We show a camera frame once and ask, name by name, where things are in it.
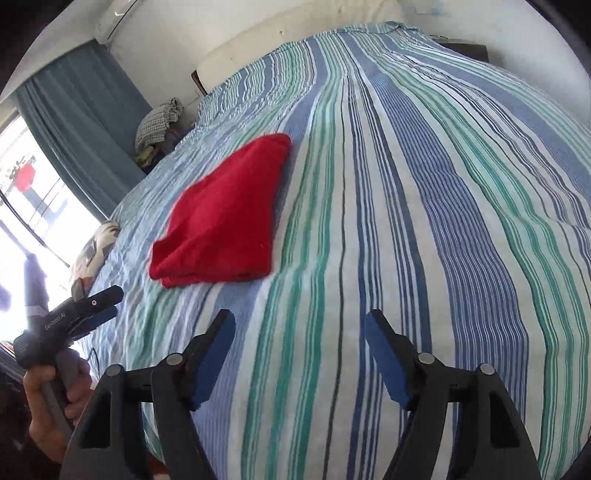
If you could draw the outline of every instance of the headboard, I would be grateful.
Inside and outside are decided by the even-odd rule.
[[[249,63],[285,42],[356,23],[404,22],[397,0],[314,0],[265,20],[209,53],[192,74],[206,95]]]

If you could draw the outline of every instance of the striped bedsheet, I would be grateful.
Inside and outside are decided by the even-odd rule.
[[[151,244],[181,192],[271,132],[293,140],[273,273],[151,281]],[[125,299],[83,341],[94,373],[154,365],[230,309],[235,341],[193,415],[218,478],[379,479],[406,421],[363,339],[380,308],[418,351],[494,365],[543,478],[558,478],[591,426],[590,140],[541,92],[401,24],[285,44],[209,94],[197,127],[114,212],[121,235],[94,291],[119,284]],[[455,415],[433,478],[445,478]]]

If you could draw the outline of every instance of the curtain fold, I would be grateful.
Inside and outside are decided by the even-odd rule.
[[[134,141],[151,107],[95,40],[40,70],[15,99],[57,174],[97,219],[145,177],[133,161]]]

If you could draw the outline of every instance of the hand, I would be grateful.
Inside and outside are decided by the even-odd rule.
[[[80,374],[78,379],[67,392],[70,404],[65,409],[66,417],[78,425],[80,416],[88,403],[92,390],[90,385],[90,366],[86,360],[79,359]],[[53,380],[56,369],[48,365],[38,365],[31,368],[24,378],[25,393],[31,409],[31,426],[29,436],[37,447],[51,460],[61,463],[66,454],[67,442],[53,419],[45,398],[41,393],[41,385]]]

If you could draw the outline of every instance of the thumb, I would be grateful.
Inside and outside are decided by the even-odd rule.
[[[32,367],[23,379],[25,394],[31,410],[31,424],[39,434],[44,435],[53,428],[54,420],[47,408],[47,402],[41,392],[41,385],[50,382],[56,377],[56,369],[48,365],[36,365]]]

